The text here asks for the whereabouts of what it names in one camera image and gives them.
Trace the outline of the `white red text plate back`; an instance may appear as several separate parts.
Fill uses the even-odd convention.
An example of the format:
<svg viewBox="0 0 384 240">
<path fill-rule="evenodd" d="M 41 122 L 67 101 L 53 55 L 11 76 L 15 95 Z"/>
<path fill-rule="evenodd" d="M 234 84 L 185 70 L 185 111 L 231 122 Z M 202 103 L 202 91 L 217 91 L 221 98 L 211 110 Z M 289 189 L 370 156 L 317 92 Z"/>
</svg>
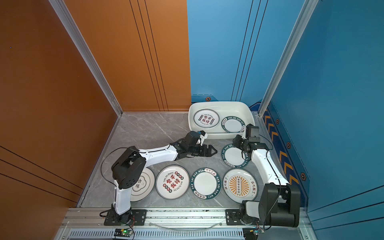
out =
<svg viewBox="0 0 384 240">
<path fill-rule="evenodd" d="M 201 128 L 213 128 L 220 122 L 220 116 L 213 110 L 203 109 L 194 114 L 194 123 Z"/>
</svg>

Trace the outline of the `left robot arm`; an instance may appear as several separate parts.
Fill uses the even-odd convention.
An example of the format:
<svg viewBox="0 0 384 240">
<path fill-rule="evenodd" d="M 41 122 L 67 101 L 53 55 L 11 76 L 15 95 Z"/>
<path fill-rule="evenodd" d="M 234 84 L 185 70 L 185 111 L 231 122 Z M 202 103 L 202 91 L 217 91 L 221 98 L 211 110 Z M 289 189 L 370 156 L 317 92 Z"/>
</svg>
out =
<svg viewBox="0 0 384 240">
<path fill-rule="evenodd" d="M 165 147 L 149 150 L 140 150 L 135 146 L 126 148 L 111 167 L 115 185 L 115 213 L 121 216 L 131 210 L 133 186 L 139 181 L 144 168 L 187 157 L 210 158 L 217 154 L 218 151 L 212 145 L 204 144 L 207 137 L 204 131 L 191 131 L 184 138 Z"/>
</svg>

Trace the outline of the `green rim plate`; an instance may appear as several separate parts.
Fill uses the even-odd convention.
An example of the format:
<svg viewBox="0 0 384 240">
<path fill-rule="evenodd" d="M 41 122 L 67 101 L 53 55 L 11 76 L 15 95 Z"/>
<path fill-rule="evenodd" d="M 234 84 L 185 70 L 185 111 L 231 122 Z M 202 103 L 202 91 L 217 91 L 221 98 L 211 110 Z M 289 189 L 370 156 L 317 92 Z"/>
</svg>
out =
<svg viewBox="0 0 384 240">
<path fill-rule="evenodd" d="M 244 168 L 251 160 L 248 153 L 234 147 L 232 144 L 224 146 L 221 157 L 227 166 L 236 169 Z"/>
<path fill-rule="evenodd" d="M 219 195 L 222 181 L 218 173 L 210 168 L 196 170 L 191 179 L 190 187 L 194 195 L 202 200 L 211 200 Z"/>
<path fill-rule="evenodd" d="M 221 122 L 221 126 L 227 133 L 242 133 L 246 129 L 245 122 L 236 116 L 225 117 Z"/>
</svg>

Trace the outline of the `green rim plate front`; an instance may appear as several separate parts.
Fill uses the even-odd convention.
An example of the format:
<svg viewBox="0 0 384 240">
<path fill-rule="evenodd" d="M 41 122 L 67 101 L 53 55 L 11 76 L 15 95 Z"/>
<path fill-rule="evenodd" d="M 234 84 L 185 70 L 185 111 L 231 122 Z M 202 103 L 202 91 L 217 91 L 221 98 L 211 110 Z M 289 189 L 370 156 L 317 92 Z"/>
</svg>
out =
<svg viewBox="0 0 384 240">
<path fill-rule="evenodd" d="M 219 195 L 222 181 L 218 173 L 210 168 L 196 170 L 191 179 L 190 187 L 194 195 L 202 200 L 211 200 Z"/>
</svg>

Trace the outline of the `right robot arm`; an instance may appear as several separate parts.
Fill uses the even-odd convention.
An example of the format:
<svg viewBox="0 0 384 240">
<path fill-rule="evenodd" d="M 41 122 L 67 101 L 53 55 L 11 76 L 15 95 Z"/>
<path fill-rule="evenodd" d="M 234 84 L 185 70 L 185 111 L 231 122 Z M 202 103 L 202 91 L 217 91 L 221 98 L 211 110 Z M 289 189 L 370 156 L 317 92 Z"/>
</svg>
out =
<svg viewBox="0 0 384 240">
<path fill-rule="evenodd" d="M 259 170 L 265 182 L 259 202 L 243 201 L 241 214 L 243 221 L 258 219 L 263 229 L 266 226 L 299 226 L 301 191 L 281 174 L 272 160 L 271 149 L 264 143 L 252 142 L 251 138 L 237 135 L 233 139 L 234 147 L 250 154 L 251 162 Z"/>
</svg>

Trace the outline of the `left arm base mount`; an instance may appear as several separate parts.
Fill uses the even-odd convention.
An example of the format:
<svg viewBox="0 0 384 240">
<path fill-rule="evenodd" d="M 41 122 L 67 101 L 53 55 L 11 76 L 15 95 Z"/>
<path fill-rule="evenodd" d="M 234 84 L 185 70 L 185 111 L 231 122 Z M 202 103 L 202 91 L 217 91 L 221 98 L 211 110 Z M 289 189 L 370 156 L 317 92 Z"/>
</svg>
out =
<svg viewBox="0 0 384 240">
<path fill-rule="evenodd" d="M 118 215 L 114 209 L 101 212 L 100 216 L 105 218 L 104 226 L 143 226 L 146 221 L 147 210 L 128 210 Z"/>
</svg>

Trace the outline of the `orange sunburst plate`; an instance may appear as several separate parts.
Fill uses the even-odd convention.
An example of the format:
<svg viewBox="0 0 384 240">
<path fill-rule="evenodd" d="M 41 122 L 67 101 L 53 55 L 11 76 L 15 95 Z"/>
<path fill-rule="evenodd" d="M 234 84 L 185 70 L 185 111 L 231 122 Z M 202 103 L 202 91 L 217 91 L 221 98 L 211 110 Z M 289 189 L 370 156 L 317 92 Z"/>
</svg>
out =
<svg viewBox="0 0 384 240">
<path fill-rule="evenodd" d="M 224 176 L 223 187 L 227 196 L 239 204 L 254 201 L 259 190 L 253 175 L 242 169 L 229 170 Z"/>
</svg>

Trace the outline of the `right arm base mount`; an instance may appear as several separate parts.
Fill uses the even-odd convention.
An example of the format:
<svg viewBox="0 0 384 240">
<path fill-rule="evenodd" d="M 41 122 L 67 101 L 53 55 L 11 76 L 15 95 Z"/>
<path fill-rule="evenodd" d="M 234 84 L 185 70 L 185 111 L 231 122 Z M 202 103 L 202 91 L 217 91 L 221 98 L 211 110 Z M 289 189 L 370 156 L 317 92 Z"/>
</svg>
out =
<svg viewBox="0 0 384 240">
<path fill-rule="evenodd" d="M 259 218 L 243 215 L 239 209 L 226 209 L 225 219 L 228 226 L 257 226 L 262 224 Z"/>
</svg>

